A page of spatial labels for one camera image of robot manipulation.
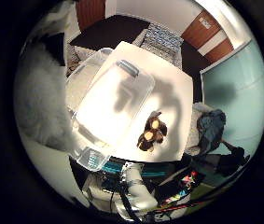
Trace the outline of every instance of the cable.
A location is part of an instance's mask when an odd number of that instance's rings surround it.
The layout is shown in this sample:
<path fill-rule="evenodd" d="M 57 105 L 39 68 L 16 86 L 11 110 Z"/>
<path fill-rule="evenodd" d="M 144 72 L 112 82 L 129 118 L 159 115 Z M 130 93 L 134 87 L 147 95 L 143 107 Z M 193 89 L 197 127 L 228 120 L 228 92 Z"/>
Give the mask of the cable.
<path fill-rule="evenodd" d="M 132 206 L 128 200 L 128 198 L 126 197 L 125 195 L 125 192 L 124 192 L 124 186 L 120 186 L 119 187 L 119 193 L 120 193 L 120 197 L 121 197 L 121 200 L 123 202 L 123 205 L 126 209 L 126 211 L 128 212 L 130 218 L 132 218 L 132 220 L 135 222 L 135 223 L 142 223 L 142 221 L 139 219 L 139 217 L 133 212 L 132 210 Z"/>
<path fill-rule="evenodd" d="M 222 184 L 220 184 L 216 188 L 214 188 L 214 189 L 210 190 L 209 192 L 205 193 L 200 198 L 195 199 L 195 200 L 189 200 L 187 203 L 181 203 L 178 206 L 168 207 L 168 208 L 165 208 L 165 209 L 157 210 L 155 212 L 156 213 L 163 213 L 163 212 L 173 211 L 173 210 L 177 210 L 177 209 L 181 209 L 181 208 L 185 208 L 185 207 L 193 207 L 193 206 L 196 206 L 196 205 L 198 205 L 200 203 L 205 203 L 207 201 L 213 200 L 216 197 L 213 194 L 216 193 L 218 190 L 224 188 L 228 183 L 230 183 L 232 180 L 234 180 L 238 175 L 243 173 L 243 171 L 247 167 L 247 164 L 240 171 L 236 172 L 232 177 L 230 177 L 227 181 L 223 182 Z"/>
<path fill-rule="evenodd" d="M 113 213 L 113 211 L 112 211 L 112 200 L 113 200 L 114 193 L 115 193 L 115 189 L 113 189 L 111 199 L 110 199 L 110 213 Z"/>

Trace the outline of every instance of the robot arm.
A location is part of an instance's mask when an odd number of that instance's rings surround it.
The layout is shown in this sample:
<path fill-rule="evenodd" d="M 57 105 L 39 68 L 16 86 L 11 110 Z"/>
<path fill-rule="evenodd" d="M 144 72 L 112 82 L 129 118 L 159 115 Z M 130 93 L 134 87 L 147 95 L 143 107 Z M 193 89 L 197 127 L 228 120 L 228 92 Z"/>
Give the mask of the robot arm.
<path fill-rule="evenodd" d="M 145 210 L 152 209 L 158 205 L 157 200 L 149 193 L 141 177 L 142 164 L 126 163 L 121 171 L 123 184 L 126 184 L 129 203 L 133 211 L 137 211 L 138 216 L 144 215 Z M 115 202 L 119 214 L 124 219 L 131 219 L 128 215 L 122 200 Z"/>

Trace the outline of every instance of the teal object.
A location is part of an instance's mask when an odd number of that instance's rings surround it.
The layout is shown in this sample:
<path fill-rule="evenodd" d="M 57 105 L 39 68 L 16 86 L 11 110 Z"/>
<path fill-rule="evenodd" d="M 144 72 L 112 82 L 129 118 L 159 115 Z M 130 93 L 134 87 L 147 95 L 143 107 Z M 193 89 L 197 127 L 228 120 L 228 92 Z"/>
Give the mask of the teal object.
<path fill-rule="evenodd" d="M 201 74 L 203 102 L 227 117 L 223 139 L 253 156 L 264 131 L 264 62 L 255 41 L 226 61 Z M 221 144 L 213 154 L 229 154 Z M 204 183 L 217 186 L 225 178 L 208 175 Z"/>

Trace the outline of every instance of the patterned cushion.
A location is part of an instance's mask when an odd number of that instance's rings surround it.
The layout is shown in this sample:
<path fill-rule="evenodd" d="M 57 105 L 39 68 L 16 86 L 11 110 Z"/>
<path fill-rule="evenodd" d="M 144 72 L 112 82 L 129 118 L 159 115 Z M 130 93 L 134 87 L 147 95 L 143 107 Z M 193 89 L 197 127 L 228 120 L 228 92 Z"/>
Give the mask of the patterned cushion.
<path fill-rule="evenodd" d="M 173 59 L 174 59 L 174 56 L 172 54 L 169 54 L 167 53 L 166 51 L 163 51 L 162 49 L 159 49 L 159 48 L 156 48 L 155 46 L 147 43 L 147 42 L 143 42 L 142 46 L 141 46 L 142 49 L 146 49 L 158 56 L 160 56 L 162 59 L 168 61 L 169 63 L 173 63 Z"/>
<path fill-rule="evenodd" d="M 143 43 L 143 40 L 146 36 L 147 33 L 147 29 L 144 29 L 132 42 L 132 44 L 134 44 L 137 47 L 140 47 Z"/>
<path fill-rule="evenodd" d="M 145 41 L 158 49 L 175 55 L 183 39 L 172 31 L 151 23 L 147 29 Z"/>

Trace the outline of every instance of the backpack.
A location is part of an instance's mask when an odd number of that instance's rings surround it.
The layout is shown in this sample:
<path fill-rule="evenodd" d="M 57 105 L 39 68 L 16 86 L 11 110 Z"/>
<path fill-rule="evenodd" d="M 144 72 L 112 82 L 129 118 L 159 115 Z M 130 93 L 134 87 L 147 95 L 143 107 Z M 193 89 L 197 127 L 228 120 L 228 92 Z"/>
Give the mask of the backpack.
<path fill-rule="evenodd" d="M 204 113 L 197 121 L 199 131 L 200 155 L 204 155 L 219 147 L 222 139 L 226 115 L 220 109 Z"/>

